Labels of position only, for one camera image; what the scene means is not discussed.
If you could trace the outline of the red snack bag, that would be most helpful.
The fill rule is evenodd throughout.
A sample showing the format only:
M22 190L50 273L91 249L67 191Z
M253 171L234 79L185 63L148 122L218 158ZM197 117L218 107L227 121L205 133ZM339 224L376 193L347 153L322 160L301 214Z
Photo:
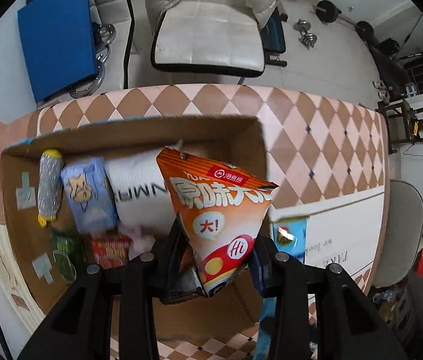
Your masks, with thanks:
M93 261L103 269L122 267L129 261L128 251L133 242L128 236L119 233L89 236L87 242Z

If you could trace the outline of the green snack bag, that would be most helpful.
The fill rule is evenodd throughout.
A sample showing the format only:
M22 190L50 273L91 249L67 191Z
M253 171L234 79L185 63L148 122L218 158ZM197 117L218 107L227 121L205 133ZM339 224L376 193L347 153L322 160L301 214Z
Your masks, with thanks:
M76 236L55 229L49 231L53 259L67 283L73 283L86 269L83 242Z

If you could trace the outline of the blue milk snack bag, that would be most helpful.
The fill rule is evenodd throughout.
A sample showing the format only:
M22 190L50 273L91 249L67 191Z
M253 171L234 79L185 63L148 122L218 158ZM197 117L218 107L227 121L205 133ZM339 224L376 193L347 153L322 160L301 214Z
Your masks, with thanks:
M288 253L305 263L307 218L283 219L272 223L272 239L279 252ZM254 360L268 358L272 337L273 319L277 299L264 298L259 317L259 333L255 346Z

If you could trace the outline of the silver yellow snack bag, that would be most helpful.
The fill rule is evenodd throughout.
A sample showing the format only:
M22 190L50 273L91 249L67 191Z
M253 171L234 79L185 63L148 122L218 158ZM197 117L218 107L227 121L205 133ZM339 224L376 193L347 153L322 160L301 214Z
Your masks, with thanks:
M63 156L58 150L42 153L37 193L38 223L42 228L57 218L63 196L62 169Z

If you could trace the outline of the orange chip bag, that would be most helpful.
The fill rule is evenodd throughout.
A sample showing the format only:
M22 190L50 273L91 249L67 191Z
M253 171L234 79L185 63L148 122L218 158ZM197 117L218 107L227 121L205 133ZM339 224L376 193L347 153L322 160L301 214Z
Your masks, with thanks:
M204 296L212 297L245 267L278 186L170 148L156 162L193 250Z

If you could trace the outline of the grey round chair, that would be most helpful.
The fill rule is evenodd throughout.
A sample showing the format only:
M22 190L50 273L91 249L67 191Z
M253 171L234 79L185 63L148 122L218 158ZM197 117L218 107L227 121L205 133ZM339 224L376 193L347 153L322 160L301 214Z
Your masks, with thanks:
M382 252L372 281L390 287L402 281L418 254L423 232L423 199L410 183L391 180L388 218Z

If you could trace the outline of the light blue cartoon pack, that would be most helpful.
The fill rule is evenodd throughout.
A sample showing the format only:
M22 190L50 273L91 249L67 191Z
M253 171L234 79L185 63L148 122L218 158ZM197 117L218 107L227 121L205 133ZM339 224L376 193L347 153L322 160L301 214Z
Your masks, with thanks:
M80 234L95 236L117 225L118 216L102 158L86 158L65 166L61 180Z

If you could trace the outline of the white printed bag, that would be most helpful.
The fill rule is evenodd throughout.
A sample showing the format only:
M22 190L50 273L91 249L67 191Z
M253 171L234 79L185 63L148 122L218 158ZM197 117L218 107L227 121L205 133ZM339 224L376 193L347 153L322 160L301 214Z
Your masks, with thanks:
M153 236L168 236L176 218L156 158L160 149L105 161L115 207L122 225Z

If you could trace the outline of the checkered table cloth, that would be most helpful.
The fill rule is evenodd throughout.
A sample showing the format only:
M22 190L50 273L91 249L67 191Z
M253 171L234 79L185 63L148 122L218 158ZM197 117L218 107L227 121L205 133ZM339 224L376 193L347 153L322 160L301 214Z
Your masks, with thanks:
M271 359L399 359L366 297L389 200L375 111L279 88L179 85L0 122L0 225L30 309L22 359L158 359L252 327Z

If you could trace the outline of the dark wooden stool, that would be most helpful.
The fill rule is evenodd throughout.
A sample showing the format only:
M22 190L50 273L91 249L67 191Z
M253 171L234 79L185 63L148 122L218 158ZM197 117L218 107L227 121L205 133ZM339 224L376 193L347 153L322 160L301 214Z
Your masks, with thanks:
M397 152L394 146L402 144L411 144L413 146L416 143L423 143L423 119L419 118L419 114L423 114L423 107L413 109L405 99L392 103L379 101L376 111L385 118L390 155ZM392 119L402 119L404 130L403 139L391 138L390 121Z

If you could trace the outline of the metal dumbbell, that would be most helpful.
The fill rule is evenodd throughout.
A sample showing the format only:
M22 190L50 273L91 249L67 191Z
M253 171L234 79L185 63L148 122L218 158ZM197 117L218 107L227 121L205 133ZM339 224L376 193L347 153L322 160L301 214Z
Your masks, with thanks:
M304 20L298 19L293 28L300 33L300 42L309 50L310 48L314 48L315 44L317 43L317 36L314 33L311 33L311 23Z

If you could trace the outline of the black barbell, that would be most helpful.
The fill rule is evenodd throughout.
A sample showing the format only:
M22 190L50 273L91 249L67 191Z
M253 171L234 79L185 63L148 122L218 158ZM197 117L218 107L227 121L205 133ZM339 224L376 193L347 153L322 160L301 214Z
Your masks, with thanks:
M354 21L343 15L342 11L329 0L321 0L313 6L316 17L323 24L332 24L337 20L350 24L359 35L362 41L372 41L374 37L374 27L367 21Z

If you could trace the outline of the grey padded chair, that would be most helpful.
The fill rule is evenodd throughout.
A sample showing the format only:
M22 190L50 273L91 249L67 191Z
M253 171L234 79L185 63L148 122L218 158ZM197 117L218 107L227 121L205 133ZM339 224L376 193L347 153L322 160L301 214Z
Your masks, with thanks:
M91 21L101 42L96 48L97 76L73 85L60 100L128 88L135 19L131 0L89 0Z

